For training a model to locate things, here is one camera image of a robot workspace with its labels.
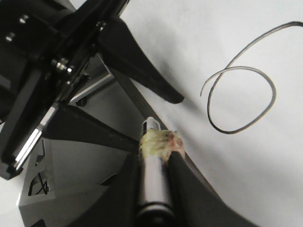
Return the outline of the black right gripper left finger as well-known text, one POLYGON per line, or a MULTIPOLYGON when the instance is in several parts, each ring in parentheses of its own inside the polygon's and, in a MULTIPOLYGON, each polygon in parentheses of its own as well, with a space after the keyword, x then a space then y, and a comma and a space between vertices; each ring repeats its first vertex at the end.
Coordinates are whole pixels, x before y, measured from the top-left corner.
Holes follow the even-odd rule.
POLYGON ((122 19, 110 18, 106 22, 98 35, 98 46, 107 67, 130 77, 172 104, 184 100, 184 96, 153 66, 122 19))

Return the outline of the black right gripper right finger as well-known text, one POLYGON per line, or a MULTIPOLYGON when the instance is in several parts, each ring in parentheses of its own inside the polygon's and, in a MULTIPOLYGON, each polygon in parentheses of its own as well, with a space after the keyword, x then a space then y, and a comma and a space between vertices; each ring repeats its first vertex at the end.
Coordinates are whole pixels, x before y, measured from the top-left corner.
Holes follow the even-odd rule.
POLYGON ((169 183, 180 227, 255 227, 207 189, 173 151, 168 160, 169 183))

